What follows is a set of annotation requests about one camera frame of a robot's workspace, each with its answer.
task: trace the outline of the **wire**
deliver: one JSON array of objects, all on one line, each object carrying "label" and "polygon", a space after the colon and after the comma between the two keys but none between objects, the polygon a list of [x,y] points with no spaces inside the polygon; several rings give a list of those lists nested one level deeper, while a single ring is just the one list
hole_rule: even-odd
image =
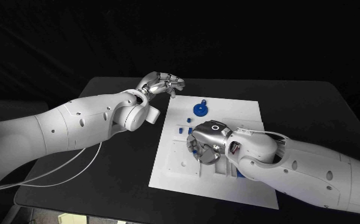
[{"label": "wire", "polygon": [[249,131],[249,132],[259,132],[259,133],[273,134],[273,135],[280,136],[283,139],[289,139],[283,134],[279,134],[279,133],[275,133],[275,132],[260,131],[260,130],[252,130],[252,129],[243,129],[243,128],[239,128],[239,127],[237,127],[237,129]]},{"label": "wire", "polygon": [[28,179],[28,180],[26,180],[26,181],[21,181],[21,182],[18,182],[18,183],[14,183],[14,184],[5,184],[5,185],[1,185],[0,186],[0,190],[1,189],[7,189],[7,188],[11,188],[13,186],[18,186],[18,185],[24,185],[24,183],[27,183],[27,182],[30,182],[30,181],[33,181],[33,180],[36,180],[36,179],[39,179],[40,177],[44,177],[46,175],[49,175],[50,173],[53,173],[56,170],[59,170],[64,165],[67,165],[75,159],[76,159],[76,157],[80,155],[80,153],[85,151],[85,149],[76,154],[76,156],[62,165],[62,166],[59,166],[56,169],[53,169],[51,171],[49,171],[49,172],[46,172],[44,174],[41,174],[40,176],[36,176],[34,178],[31,178],[31,179]]},{"label": "wire", "polygon": [[60,185],[62,183],[64,183],[64,182],[67,182],[69,180],[72,180],[72,179],[86,170],[86,168],[87,168],[89,165],[92,164],[92,162],[93,162],[93,160],[95,160],[95,158],[96,158],[96,156],[98,156],[98,153],[99,153],[99,148],[98,148],[98,151],[96,151],[96,153],[95,153],[95,156],[93,156],[92,161],[89,162],[87,166],[86,166],[86,167],[80,170],[80,172],[79,172],[75,176],[72,176],[66,181],[59,182],[59,183],[56,183],[56,184],[53,184],[53,185],[30,185],[30,184],[21,184],[21,186],[36,186],[36,187],[39,187],[39,188],[44,188],[44,187],[47,187],[47,186]]}]

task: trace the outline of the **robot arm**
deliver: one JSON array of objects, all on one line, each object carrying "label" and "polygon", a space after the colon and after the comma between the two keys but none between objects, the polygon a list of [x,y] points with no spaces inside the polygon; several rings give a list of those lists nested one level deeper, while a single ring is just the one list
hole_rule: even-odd
[{"label": "robot arm", "polygon": [[303,202],[360,213],[360,161],[279,134],[278,141],[263,132],[231,131],[211,120],[193,129],[187,149],[204,165],[216,163],[223,154],[247,179]]},{"label": "robot arm", "polygon": [[151,98],[161,92],[174,97],[174,88],[183,87],[183,79],[152,72],[134,90],[75,99],[39,115],[0,122],[0,180],[41,156],[90,147],[144,121],[154,124],[159,111]]}]

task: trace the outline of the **blue piece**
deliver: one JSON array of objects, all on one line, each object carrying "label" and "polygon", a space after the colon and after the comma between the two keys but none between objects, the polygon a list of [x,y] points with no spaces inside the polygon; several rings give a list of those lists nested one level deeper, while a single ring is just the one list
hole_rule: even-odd
[{"label": "blue piece", "polygon": [[236,169],[236,175],[237,175],[237,177],[244,178],[244,176],[243,176],[242,173],[237,171],[237,169]]},{"label": "blue piece", "polygon": [[193,107],[193,113],[197,116],[204,116],[207,114],[207,106],[206,106],[206,101],[201,100],[200,104],[195,104]]}]

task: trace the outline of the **white board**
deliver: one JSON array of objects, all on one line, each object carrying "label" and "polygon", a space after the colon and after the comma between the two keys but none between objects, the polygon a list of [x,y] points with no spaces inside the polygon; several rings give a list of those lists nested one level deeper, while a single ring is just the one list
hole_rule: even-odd
[{"label": "white board", "polygon": [[[203,99],[208,113],[197,117],[193,107]],[[262,182],[236,178],[236,168],[224,156],[219,164],[207,166],[197,163],[187,151],[188,128],[208,120],[223,122],[233,130],[236,127],[263,130],[257,102],[177,95],[168,103],[148,186],[279,209],[275,190]]]}]

